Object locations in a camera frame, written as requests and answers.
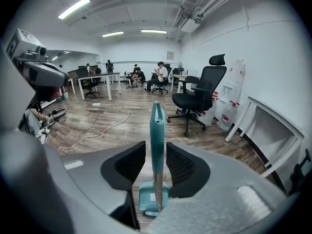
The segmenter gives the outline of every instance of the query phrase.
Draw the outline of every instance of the fluorescent light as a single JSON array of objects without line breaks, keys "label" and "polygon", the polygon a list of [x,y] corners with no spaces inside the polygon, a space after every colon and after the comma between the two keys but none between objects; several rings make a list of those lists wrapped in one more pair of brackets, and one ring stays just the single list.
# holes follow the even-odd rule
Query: fluorescent light
[{"label": "fluorescent light", "polygon": [[84,6],[85,4],[89,3],[90,0],[80,0],[79,2],[75,3],[72,7],[65,10],[58,18],[64,19],[67,17],[70,13],[74,12],[75,10],[79,9],[80,7]]},{"label": "fluorescent light", "polygon": [[102,37],[111,37],[111,36],[116,36],[116,35],[122,35],[123,32],[120,31],[120,32],[114,32],[114,33],[109,33],[109,34],[106,34],[106,35],[102,35]]},{"label": "fluorescent light", "polygon": [[166,34],[167,31],[164,30],[153,30],[153,29],[142,29],[142,33],[160,33],[160,34]]}]

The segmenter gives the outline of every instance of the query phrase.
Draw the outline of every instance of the teal dustpan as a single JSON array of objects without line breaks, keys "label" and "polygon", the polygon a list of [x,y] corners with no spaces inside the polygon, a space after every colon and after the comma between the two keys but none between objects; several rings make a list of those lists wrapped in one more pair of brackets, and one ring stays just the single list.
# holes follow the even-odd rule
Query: teal dustpan
[{"label": "teal dustpan", "polygon": [[167,204],[169,187],[162,181],[164,170],[166,116],[158,101],[154,102],[150,120],[153,182],[144,182],[138,191],[138,209],[149,216],[158,216]]}]

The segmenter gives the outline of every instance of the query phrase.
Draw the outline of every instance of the wooden floor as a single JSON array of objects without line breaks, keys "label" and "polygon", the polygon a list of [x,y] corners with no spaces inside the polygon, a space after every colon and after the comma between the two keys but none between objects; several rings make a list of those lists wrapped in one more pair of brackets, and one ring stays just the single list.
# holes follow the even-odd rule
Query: wooden floor
[{"label": "wooden floor", "polygon": [[[126,85],[123,83],[121,88],[122,94],[119,94],[117,84],[111,85],[113,100],[109,101],[106,85],[102,84],[98,87],[100,95],[97,95],[96,98],[88,96],[83,101],[79,88],[76,88],[76,94],[74,95],[72,88],[69,87],[69,99],[51,106],[45,112],[47,114],[54,109],[66,109],[66,114],[64,115],[66,121],[53,126],[48,144],[57,149],[59,147],[70,147],[84,136],[99,134],[110,126],[125,120],[127,117],[126,113],[121,113],[112,106],[92,108],[93,103],[115,104],[115,107],[129,112],[129,118],[125,123],[108,130],[99,137],[88,138],[72,149],[61,149],[59,154],[69,155],[94,152],[142,140],[146,141],[146,162],[133,185],[133,195],[137,210],[138,187],[140,183],[153,181],[149,136],[149,120],[153,102],[159,101],[167,116],[175,114],[176,106],[172,101],[172,93],[170,91],[168,94],[164,93],[163,95],[159,92],[151,94],[144,91],[142,87],[126,89]],[[236,158],[260,174],[266,170],[263,162],[252,147],[238,133],[234,135],[229,143],[226,143],[224,139],[227,133],[220,131],[215,123],[204,132],[200,125],[190,122],[190,137],[185,138],[183,136],[184,132],[185,120],[172,119],[171,123],[166,126],[166,141],[195,146],[207,152]],[[172,186],[170,171],[167,167],[164,170],[164,181],[170,187]],[[137,216],[143,229],[153,220],[153,218],[143,216],[142,213],[137,213]]]}]

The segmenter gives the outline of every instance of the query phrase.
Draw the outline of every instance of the chair base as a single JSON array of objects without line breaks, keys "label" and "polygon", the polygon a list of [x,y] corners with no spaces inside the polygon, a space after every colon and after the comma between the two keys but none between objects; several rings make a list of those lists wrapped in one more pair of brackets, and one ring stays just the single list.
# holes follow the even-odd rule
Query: chair base
[{"label": "chair base", "polygon": [[94,97],[96,97],[96,94],[99,94],[99,92],[96,91],[89,91],[88,93],[84,94],[84,96],[88,96],[88,95],[93,95]]},{"label": "chair base", "polygon": [[152,93],[153,93],[154,91],[160,91],[161,94],[164,93],[163,91],[166,91],[166,92],[168,93],[168,90],[165,89],[163,85],[159,85],[157,88],[153,88],[153,89],[152,89]]},{"label": "chair base", "polygon": [[203,131],[206,130],[206,125],[203,122],[201,122],[201,121],[199,121],[198,119],[195,118],[196,113],[191,113],[191,110],[187,110],[187,112],[186,112],[186,110],[183,111],[183,110],[177,109],[176,110],[176,114],[179,114],[179,113],[181,113],[182,115],[169,116],[168,119],[167,119],[167,122],[170,123],[170,119],[172,119],[172,118],[185,118],[186,119],[185,133],[184,133],[185,137],[189,137],[189,120],[195,121],[198,124],[202,125],[203,126],[203,128],[202,128]]}]

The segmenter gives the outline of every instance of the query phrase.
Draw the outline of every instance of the white desk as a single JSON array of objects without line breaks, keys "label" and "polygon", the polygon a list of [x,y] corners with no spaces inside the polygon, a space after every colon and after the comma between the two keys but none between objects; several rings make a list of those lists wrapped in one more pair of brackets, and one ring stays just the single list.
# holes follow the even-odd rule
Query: white desk
[{"label": "white desk", "polygon": [[[171,92],[172,92],[173,89],[174,89],[174,77],[179,78],[179,80],[185,80],[185,78],[186,78],[187,76],[172,75],[172,79],[171,79]],[[179,86],[178,86],[178,88],[177,88],[177,92],[178,92],[178,93],[180,93],[181,84],[182,84],[182,82],[179,82]]]},{"label": "white desk", "polygon": [[[279,112],[272,109],[269,105],[249,96],[247,98],[247,103],[237,120],[237,123],[235,124],[235,126],[233,127],[229,135],[226,137],[225,139],[226,142],[229,142],[231,140],[236,130],[240,127],[241,122],[244,119],[245,115],[247,114],[247,111],[250,108],[251,104],[256,105],[255,111],[257,111],[259,108],[266,111],[267,113],[272,115],[274,118],[276,118],[279,122],[281,122],[286,128],[288,128],[293,133],[293,137],[291,137],[285,143],[285,145],[281,148],[281,150],[279,150],[280,154],[282,153],[283,155],[280,156],[279,158],[278,156],[280,154],[278,155],[279,153],[278,152],[271,158],[271,161],[269,161],[268,163],[264,165],[265,167],[272,165],[272,167],[270,167],[261,175],[263,177],[267,177],[272,172],[274,172],[277,168],[279,168],[296,151],[296,149],[300,146],[306,134],[303,132],[303,130],[300,127],[296,126],[293,122],[291,122],[285,116],[281,115]],[[245,130],[240,134],[241,137],[243,137],[246,131],[248,130],[249,126],[251,125],[254,119],[255,114],[256,112],[253,113],[253,117],[251,117],[250,119],[246,119],[246,127],[245,127]]]},{"label": "white desk", "polygon": [[83,78],[79,78],[78,79],[78,83],[79,83],[79,88],[80,88],[82,99],[85,100],[85,97],[84,97],[84,94],[83,94],[82,85],[81,85],[81,81],[82,80],[106,77],[108,98],[109,98],[109,100],[112,100],[112,94],[111,94],[111,87],[110,87],[110,83],[109,83],[109,78],[110,77],[114,77],[114,76],[117,76],[117,78],[118,78],[118,89],[119,89],[119,93],[121,94],[120,73],[105,73],[105,74],[91,75],[91,76],[86,76],[86,77],[83,77]]}]

